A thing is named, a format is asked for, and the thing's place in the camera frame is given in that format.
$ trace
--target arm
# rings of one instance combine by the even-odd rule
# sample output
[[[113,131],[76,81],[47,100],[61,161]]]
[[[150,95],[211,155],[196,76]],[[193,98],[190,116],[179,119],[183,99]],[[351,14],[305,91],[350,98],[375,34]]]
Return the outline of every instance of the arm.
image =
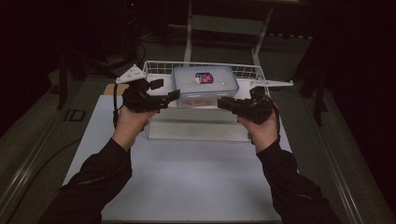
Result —
[[[110,140],[61,187],[38,223],[101,223],[101,211],[132,176],[130,147],[155,113],[134,113],[123,106]]]
[[[238,121],[248,129],[256,146],[274,208],[283,223],[341,223],[320,187],[299,175],[295,157],[280,148],[275,113],[261,125],[239,117]]]

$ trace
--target label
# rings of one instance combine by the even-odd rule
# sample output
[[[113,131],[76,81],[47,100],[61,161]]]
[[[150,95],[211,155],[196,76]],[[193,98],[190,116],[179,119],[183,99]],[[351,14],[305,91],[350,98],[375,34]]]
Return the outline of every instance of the label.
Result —
[[[195,74],[195,80],[199,84],[213,83],[213,76],[210,73],[197,73]]]

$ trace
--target floor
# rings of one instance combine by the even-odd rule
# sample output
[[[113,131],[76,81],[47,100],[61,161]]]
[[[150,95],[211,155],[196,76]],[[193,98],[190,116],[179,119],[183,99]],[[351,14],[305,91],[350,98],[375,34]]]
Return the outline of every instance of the floor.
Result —
[[[147,35],[141,41],[146,53],[144,60],[183,61],[185,45],[179,40],[158,41]],[[308,46],[309,39],[268,36],[260,53],[266,79],[289,80]],[[249,49],[215,48],[205,43],[193,46],[191,60],[252,64]],[[115,72],[120,75],[123,70]],[[56,83],[57,71],[49,76]],[[3,135],[0,139],[0,192],[4,193],[1,205],[7,207],[1,210],[0,223],[38,221],[63,183],[99,95],[113,82],[94,72],[90,72],[85,81],[69,77],[68,99],[63,109],[56,110],[58,95],[48,92]],[[322,113],[323,127],[319,127],[312,115],[315,98],[300,96],[298,90],[302,84],[298,82],[293,87],[271,90],[300,173],[321,186],[344,223],[396,223],[332,93],[325,91],[324,104],[328,112]],[[85,113],[85,117],[78,120],[72,118],[70,112]],[[30,169],[19,170],[23,164]],[[16,174],[20,174],[18,179],[14,179]],[[9,188],[13,179],[20,181],[18,188],[15,185]]]

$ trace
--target clear plastic box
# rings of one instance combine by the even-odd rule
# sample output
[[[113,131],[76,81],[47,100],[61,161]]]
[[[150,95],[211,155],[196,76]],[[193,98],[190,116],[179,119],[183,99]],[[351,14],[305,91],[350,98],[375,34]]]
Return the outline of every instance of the clear plastic box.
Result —
[[[233,69],[226,65],[175,67],[171,76],[173,89],[180,90],[180,107],[217,105],[220,97],[233,97],[239,90]]]

